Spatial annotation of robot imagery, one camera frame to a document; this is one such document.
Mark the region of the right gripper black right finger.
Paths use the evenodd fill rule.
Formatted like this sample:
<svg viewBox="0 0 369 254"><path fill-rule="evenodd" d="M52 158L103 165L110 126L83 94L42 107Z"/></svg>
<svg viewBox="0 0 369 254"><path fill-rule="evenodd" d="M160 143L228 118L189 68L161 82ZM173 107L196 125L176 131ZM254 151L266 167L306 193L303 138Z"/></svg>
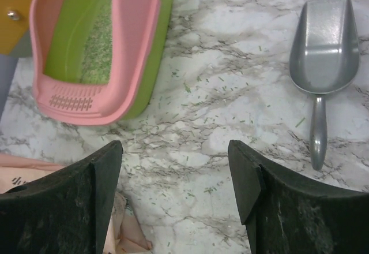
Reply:
<svg viewBox="0 0 369 254"><path fill-rule="evenodd" d="M252 253L367 253L368 194L290 170L239 140L228 146Z"/></svg>

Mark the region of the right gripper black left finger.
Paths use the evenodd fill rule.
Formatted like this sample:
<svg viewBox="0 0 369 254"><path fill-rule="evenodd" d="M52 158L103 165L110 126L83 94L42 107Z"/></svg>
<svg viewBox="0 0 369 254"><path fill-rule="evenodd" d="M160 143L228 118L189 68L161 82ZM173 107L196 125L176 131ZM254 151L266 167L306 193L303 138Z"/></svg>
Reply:
<svg viewBox="0 0 369 254"><path fill-rule="evenodd" d="M115 140L67 167L38 163L50 174L29 182L2 167L1 253L103 253L122 154Z"/></svg>

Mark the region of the beige cat litter bag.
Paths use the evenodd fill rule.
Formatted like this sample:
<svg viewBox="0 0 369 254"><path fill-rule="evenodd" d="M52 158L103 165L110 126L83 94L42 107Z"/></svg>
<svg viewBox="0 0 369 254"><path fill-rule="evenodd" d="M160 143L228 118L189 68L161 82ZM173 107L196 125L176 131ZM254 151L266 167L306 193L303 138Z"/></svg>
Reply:
<svg viewBox="0 0 369 254"><path fill-rule="evenodd" d="M1 155L2 253L141 253L152 249L116 191L122 150L69 166Z"/></svg>

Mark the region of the clear plastic litter scoop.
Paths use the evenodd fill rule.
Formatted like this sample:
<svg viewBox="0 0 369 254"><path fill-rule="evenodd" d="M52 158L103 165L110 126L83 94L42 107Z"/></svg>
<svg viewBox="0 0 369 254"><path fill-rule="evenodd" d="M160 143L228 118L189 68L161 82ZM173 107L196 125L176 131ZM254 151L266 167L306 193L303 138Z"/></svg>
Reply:
<svg viewBox="0 0 369 254"><path fill-rule="evenodd" d="M309 150L314 170L323 167L326 156L326 98L353 81L359 61L352 1L307 1L291 47L289 75L313 99Z"/></svg>

